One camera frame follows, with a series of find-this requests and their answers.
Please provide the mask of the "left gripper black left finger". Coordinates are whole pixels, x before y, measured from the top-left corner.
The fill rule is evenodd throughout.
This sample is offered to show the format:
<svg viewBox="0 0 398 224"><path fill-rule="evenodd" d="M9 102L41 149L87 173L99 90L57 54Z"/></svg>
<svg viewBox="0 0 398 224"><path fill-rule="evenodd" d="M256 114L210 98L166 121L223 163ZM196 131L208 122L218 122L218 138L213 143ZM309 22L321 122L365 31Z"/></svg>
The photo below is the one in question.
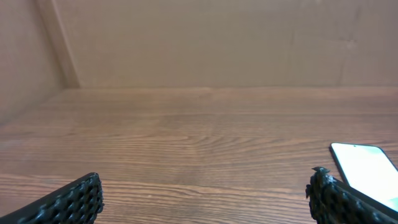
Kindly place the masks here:
<svg viewBox="0 0 398 224"><path fill-rule="evenodd" d="M101 180L91 172L1 217L1 224L93 224L103 209Z"/></svg>

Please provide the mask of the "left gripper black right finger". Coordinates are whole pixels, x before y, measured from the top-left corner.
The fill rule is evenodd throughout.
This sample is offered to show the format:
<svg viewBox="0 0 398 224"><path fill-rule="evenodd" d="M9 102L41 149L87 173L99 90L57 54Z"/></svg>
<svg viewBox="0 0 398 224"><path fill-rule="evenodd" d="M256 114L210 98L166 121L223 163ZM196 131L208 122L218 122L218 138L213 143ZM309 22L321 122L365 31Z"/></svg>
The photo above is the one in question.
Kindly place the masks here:
<svg viewBox="0 0 398 224"><path fill-rule="evenodd" d="M317 224L397 224L397 212L350 187L324 167L306 185L311 217Z"/></svg>

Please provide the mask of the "black Samsung Galaxy smartphone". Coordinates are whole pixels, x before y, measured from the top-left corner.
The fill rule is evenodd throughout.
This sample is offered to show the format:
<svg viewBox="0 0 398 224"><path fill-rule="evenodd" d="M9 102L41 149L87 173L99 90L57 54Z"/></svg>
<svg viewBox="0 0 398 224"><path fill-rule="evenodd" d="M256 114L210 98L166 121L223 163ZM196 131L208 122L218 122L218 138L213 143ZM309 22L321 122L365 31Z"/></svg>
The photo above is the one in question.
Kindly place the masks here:
<svg viewBox="0 0 398 224"><path fill-rule="evenodd" d="M330 152L344 183L397 211L397 168L380 147L333 142Z"/></svg>

